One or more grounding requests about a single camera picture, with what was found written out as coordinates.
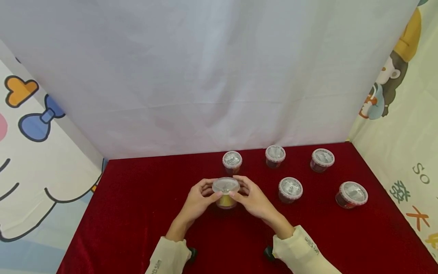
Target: cup with yellow contents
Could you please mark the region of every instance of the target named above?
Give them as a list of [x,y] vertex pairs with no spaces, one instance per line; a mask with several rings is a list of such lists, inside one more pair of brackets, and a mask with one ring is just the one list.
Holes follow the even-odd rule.
[[240,189],[239,182],[230,177],[222,177],[213,182],[212,189],[214,192],[222,191],[222,197],[216,201],[216,205],[222,209],[231,209],[237,205],[237,202],[230,197],[230,191],[238,192]]

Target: clear plastic lid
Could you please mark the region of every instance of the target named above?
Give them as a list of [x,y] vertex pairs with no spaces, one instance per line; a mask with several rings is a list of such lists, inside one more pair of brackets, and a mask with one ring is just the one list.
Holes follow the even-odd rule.
[[237,151],[229,151],[222,157],[222,163],[226,168],[236,168],[242,164],[242,156]]
[[330,167],[335,163],[335,155],[327,149],[316,149],[312,153],[313,161],[322,167]]
[[283,178],[278,184],[278,189],[289,199],[298,199],[303,195],[303,186],[299,180],[293,177]]
[[239,191],[239,182],[231,177],[222,177],[213,182],[212,189],[214,192],[222,191],[224,195],[228,195],[230,191]]
[[339,187],[342,197],[349,203],[361,206],[368,201],[368,192],[360,184],[347,181]]
[[278,145],[268,146],[265,151],[266,158],[274,163],[283,162],[286,158],[286,151]]

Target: cartoon poster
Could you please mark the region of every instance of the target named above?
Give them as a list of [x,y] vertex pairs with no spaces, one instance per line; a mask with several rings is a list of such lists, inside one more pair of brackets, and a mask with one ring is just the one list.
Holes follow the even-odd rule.
[[375,120],[389,114],[389,106],[394,102],[397,88],[405,78],[408,63],[417,52],[420,35],[421,14],[416,8],[372,86],[359,112],[361,117]]
[[436,10],[437,0],[421,1],[416,8],[360,110],[350,140],[438,262]]
[[58,124],[62,108],[21,70],[0,61],[0,273],[54,273],[104,160],[81,151]]

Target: red velvet tablecloth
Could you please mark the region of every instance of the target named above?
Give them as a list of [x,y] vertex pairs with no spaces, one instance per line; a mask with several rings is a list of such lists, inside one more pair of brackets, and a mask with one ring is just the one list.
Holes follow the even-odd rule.
[[[327,148],[333,167],[318,174],[311,153]],[[343,274],[437,274],[438,266],[403,215],[350,143],[286,148],[277,170],[265,165],[264,149],[240,151],[240,174],[264,191],[292,225],[302,225],[321,253]],[[160,236],[181,209],[190,187],[202,178],[226,176],[223,153],[111,160],[58,270],[70,273],[145,272]],[[303,196],[293,204],[278,199],[278,182],[295,177]],[[368,203],[345,210],[335,202],[344,181],[356,181]],[[198,257],[188,274],[289,273],[263,255],[273,232],[242,205],[211,205],[186,235]]]

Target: plastic cup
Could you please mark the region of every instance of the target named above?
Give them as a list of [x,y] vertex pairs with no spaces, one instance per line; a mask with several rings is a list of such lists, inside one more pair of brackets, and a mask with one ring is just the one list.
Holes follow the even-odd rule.
[[280,146],[272,145],[265,150],[265,156],[268,167],[278,168],[286,158],[286,151]]
[[293,203],[303,195],[303,186],[293,177],[283,178],[278,184],[278,197],[283,203]]
[[368,192],[360,184],[347,181],[339,187],[339,192],[336,194],[336,202],[339,206],[345,209],[352,209],[357,206],[362,206],[368,201]]
[[230,197],[230,191],[238,192],[240,189],[239,182],[230,177],[222,177],[213,182],[213,191],[222,191],[222,197],[216,201],[216,205],[222,209],[231,209],[237,205],[237,202]]
[[222,164],[228,175],[236,175],[242,165],[242,156],[237,151],[229,151],[223,155]]
[[335,163],[335,155],[327,149],[316,149],[312,153],[310,167],[315,172],[324,172]]

